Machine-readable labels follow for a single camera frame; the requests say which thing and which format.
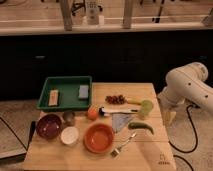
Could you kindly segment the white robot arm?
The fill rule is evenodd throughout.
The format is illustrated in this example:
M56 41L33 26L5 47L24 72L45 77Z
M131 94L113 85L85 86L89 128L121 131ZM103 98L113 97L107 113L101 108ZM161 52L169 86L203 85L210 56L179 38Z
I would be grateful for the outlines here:
M205 84L207 78L208 69L200 62L177 67L167 73L166 86L157 95L165 126L171 124L176 116L175 108L185 100L213 114L213 88Z

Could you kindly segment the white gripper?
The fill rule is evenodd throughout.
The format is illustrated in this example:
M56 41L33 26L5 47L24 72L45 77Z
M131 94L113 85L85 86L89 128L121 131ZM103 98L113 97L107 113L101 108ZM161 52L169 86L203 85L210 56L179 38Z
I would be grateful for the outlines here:
M166 121L165 125L168 126L172 123L172 121L174 120L176 116L176 111L175 111L176 104L168 101L164 97L160 97L159 102L160 102L160 106L162 110L163 119Z

